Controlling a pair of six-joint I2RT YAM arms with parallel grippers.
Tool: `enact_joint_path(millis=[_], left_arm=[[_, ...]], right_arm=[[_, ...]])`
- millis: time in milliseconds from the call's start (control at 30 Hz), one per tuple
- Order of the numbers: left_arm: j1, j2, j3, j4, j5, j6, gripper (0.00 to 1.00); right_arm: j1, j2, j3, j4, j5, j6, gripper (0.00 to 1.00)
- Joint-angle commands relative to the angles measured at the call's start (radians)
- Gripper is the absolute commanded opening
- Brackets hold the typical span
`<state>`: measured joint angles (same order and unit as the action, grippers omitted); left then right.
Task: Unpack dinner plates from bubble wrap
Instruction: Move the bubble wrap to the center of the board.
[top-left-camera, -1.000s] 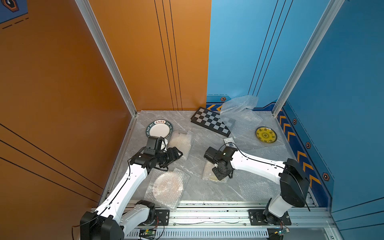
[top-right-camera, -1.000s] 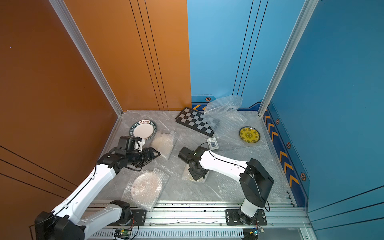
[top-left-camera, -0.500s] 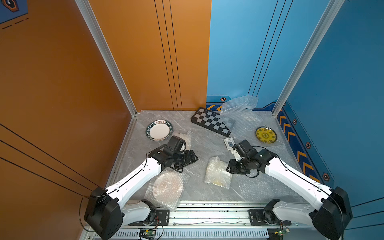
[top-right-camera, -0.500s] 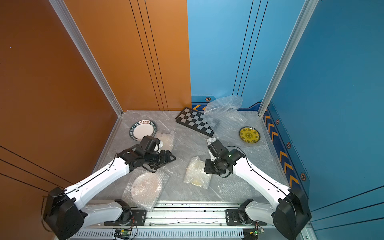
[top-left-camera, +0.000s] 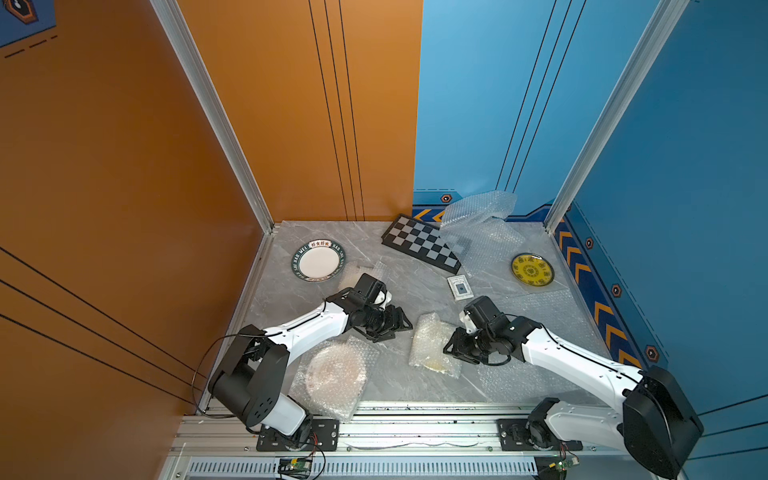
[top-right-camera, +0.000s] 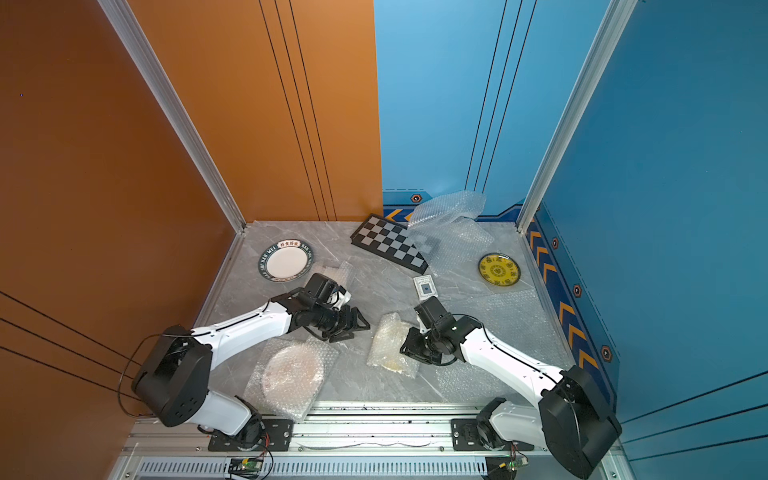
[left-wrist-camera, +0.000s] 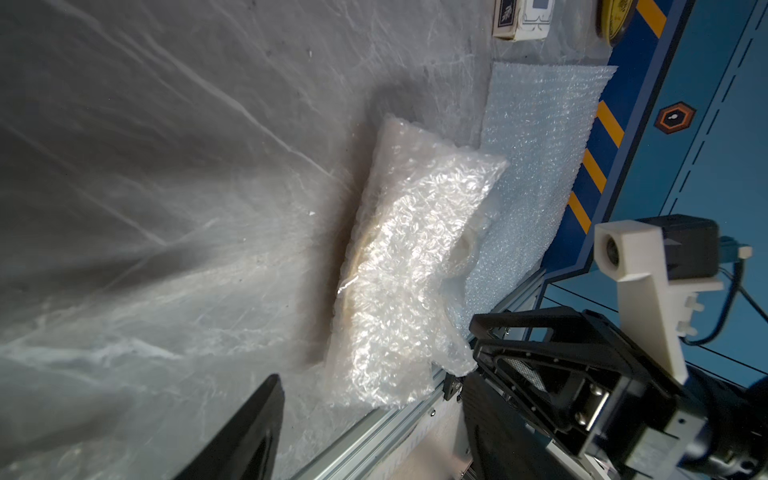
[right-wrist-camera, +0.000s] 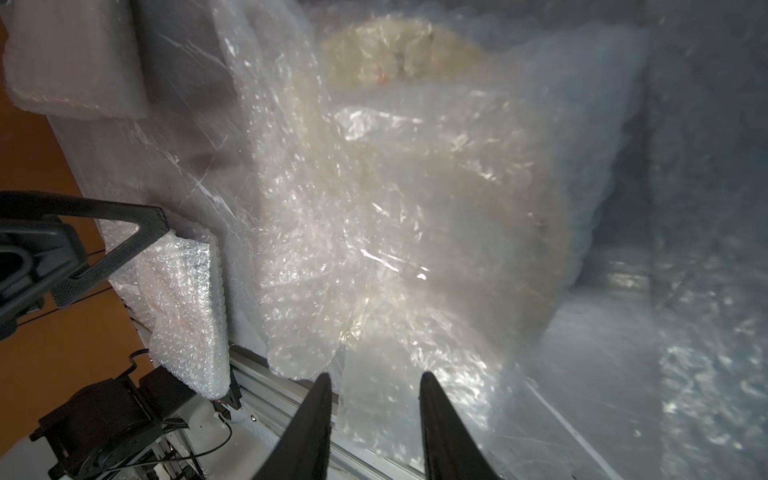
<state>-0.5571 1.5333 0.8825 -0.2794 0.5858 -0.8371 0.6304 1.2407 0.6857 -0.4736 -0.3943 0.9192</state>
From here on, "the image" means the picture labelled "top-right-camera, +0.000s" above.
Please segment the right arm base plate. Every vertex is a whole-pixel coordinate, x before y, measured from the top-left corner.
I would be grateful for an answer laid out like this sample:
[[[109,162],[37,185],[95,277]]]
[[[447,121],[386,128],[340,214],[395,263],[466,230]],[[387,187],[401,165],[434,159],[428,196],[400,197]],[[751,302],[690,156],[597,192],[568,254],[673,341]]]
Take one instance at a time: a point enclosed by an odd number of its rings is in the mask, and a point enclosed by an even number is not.
[[[532,451],[537,441],[543,440],[537,425],[513,423],[511,438],[505,440],[496,433],[489,421],[476,418],[454,418],[449,421],[452,448],[457,452],[509,451],[511,446]]]

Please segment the bubble pink plate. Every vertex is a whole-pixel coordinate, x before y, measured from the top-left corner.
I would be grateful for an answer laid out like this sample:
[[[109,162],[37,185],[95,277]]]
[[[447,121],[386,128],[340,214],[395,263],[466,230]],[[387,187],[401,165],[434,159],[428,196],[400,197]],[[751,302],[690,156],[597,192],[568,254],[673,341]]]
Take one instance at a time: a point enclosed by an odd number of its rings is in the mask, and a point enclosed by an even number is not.
[[[301,422],[338,357],[337,349],[315,338],[270,339],[246,384],[244,398],[261,412]]]

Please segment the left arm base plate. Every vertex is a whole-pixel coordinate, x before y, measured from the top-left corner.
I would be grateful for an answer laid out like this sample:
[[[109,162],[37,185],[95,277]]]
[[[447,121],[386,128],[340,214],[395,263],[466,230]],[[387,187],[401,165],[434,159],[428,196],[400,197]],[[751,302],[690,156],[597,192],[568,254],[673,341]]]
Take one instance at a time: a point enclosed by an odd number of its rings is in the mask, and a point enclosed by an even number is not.
[[[289,450],[295,422],[290,419],[266,418],[250,422],[235,436],[215,430],[210,435],[210,452],[286,452]]]

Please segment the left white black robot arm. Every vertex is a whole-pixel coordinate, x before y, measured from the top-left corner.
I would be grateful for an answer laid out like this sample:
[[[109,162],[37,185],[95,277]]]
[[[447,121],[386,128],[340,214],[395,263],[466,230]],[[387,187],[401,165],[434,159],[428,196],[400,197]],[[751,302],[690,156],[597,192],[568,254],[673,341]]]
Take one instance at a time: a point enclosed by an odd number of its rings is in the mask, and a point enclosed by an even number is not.
[[[305,286],[232,319],[192,330],[169,327],[155,335],[131,390],[166,427],[190,423],[242,451],[263,447],[262,415],[246,400],[213,390],[211,372],[229,358],[297,329],[329,343],[352,339],[370,324],[350,306],[350,299],[343,286],[314,274]]]

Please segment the bubble item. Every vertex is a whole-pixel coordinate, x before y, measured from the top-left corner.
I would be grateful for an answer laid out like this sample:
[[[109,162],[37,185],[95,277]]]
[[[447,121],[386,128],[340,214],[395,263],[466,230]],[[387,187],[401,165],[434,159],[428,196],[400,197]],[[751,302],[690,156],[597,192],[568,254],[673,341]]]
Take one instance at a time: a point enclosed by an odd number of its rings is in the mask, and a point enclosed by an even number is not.
[[[382,316],[366,364],[407,378],[415,378],[420,363],[400,353],[411,325],[404,322],[397,312]]]

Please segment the bubble white blue plate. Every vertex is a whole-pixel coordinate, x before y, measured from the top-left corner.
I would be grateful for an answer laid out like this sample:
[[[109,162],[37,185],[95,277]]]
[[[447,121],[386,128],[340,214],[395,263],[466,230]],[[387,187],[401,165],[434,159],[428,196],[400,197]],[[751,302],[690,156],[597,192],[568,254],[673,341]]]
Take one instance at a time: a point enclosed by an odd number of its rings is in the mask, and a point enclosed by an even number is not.
[[[260,274],[272,282],[289,282],[305,275],[314,262],[309,244],[299,239],[285,239],[268,247],[260,256]]]

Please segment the yellow dinner plate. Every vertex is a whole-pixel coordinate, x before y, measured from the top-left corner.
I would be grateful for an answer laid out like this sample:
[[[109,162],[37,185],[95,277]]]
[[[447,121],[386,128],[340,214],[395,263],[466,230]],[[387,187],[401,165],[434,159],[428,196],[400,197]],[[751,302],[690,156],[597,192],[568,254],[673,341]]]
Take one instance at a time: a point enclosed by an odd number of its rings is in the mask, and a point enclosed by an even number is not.
[[[488,283],[499,287],[510,287],[521,279],[518,263],[502,253],[484,255],[478,263],[481,277]]]

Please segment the bubble wrap of yellow plate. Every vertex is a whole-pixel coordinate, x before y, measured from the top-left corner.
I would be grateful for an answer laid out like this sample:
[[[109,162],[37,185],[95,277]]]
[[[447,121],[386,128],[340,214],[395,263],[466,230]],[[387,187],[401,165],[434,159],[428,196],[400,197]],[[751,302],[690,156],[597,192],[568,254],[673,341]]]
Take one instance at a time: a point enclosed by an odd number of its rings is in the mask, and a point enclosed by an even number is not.
[[[486,282],[474,266],[431,276],[449,312],[475,317],[502,342],[546,364],[564,370],[574,365],[554,314],[527,271],[510,287]],[[461,361],[444,367],[422,365],[417,379],[428,385],[429,402],[482,406],[495,397],[504,397],[516,404],[529,404],[495,376]]]

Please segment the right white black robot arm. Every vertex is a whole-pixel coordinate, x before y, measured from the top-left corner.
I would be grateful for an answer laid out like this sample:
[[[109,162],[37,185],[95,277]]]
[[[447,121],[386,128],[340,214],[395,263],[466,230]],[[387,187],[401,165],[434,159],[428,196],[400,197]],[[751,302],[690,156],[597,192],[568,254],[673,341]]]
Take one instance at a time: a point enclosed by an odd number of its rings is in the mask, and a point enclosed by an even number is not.
[[[423,364],[457,361],[480,368],[511,387],[525,410],[497,397],[476,417],[477,443],[518,455],[524,443],[548,450],[570,474],[588,478],[622,433],[620,422],[592,376],[575,365],[548,365],[504,343],[470,315],[454,315],[436,297],[415,308],[401,354]]]

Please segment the bubble wrap of green plate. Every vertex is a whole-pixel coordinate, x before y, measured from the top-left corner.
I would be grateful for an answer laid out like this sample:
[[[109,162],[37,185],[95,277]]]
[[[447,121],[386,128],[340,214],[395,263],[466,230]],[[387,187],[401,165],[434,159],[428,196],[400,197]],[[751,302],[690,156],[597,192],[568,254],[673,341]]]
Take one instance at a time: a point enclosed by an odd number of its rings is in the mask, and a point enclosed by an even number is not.
[[[494,237],[476,222],[485,204],[484,194],[460,191],[435,197],[415,208],[407,236],[434,274],[476,262],[494,243]]]

